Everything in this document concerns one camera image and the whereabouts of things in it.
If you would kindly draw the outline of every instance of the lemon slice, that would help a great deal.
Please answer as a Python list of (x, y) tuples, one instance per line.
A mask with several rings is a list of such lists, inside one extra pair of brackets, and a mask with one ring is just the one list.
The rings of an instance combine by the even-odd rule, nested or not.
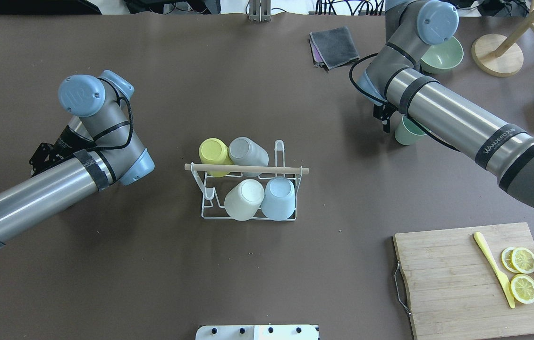
[(525, 274), (517, 274), (510, 281), (510, 292), (520, 303), (534, 302), (534, 280)]
[(512, 273), (518, 273), (517, 269), (512, 265), (512, 261), (510, 257), (512, 256), (512, 250), (515, 250), (514, 247), (507, 247), (502, 251), (502, 265), (504, 265), (504, 268), (508, 269)]
[(518, 247), (512, 250), (510, 263), (519, 273), (530, 274), (534, 272), (534, 254), (527, 248)]

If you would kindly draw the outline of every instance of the knife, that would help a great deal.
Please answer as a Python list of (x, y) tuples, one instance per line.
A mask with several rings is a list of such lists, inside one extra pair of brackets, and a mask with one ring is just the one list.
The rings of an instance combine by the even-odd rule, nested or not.
[(498, 281), (500, 282), (500, 285), (502, 285), (504, 295), (506, 295), (506, 300), (508, 300), (508, 305), (510, 305), (510, 308), (515, 308), (515, 297), (513, 297), (512, 293), (510, 292), (510, 281), (508, 280), (508, 276), (502, 273), (502, 271), (500, 271), (498, 268), (498, 265), (495, 263), (492, 252), (489, 250), (489, 245), (487, 245), (487, 241), (485, 241), (485, 236), (483, 236), (481, 232), (476, 232), (473, 234), (473, 236), (477, 245), (479, 245), (479, 248), (481, 248), (483, 255), (485, 255), (485, 258), (487, 258), (487, 261), (489, 261), (489, 264), (493, 268), (495, 276), (498, 277)]

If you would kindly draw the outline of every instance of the wooden stand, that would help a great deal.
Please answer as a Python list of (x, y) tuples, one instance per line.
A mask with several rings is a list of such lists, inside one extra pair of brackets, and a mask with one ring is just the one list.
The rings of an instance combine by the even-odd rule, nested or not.
[(472, 58), (480, 69), (496, 77), (515, 75), (523, 66), (523, 52), (517, 40), (534, 27), (534, 10), (509, 36), (487, 34), (472, 44)]

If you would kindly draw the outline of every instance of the wooden cutting board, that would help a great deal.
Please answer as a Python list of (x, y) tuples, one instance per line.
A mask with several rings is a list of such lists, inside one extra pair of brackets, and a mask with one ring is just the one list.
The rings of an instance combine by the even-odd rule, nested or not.
[(534, 303), (511, 309), (493, 269), (472, 234), (485, 236), (509, 280), (500, 255), (506, 247), (534, 254), (526, 223), (396, 234), (394, 243), (405, 283), (416, 340), (476, 340), (534, 334)]

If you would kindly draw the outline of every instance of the gray table surface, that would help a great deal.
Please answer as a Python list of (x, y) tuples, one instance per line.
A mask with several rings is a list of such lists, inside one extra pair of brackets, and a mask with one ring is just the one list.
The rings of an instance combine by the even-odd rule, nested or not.
[[(508, 79), (470, 58), (518, 19), (462, 18), (465, 59), (437, 78), (534, 134), (534, 35)], [(111, 69), (129, 80), (135, 128), (155, 171), (49, 218), (0, 251), (0, 339), (193, 339), (200, 325), (314, 323), (322, 339), (409, 339), (390, 274), (392, 235), (528, 222), (534, 209), (428, 139), (382, 133), (348, 66), (312, 65), (308, 33), (348, 26), (360, 54), (383, 17), (244, 15), (0, 17), (0, 192), (69, 120), (57, 88)], [(183, 164), (205, 138), (286, 142), (306, 166), (295, 222), (203, 220)], [(517, 337), (534, 339), (534, 335)]]

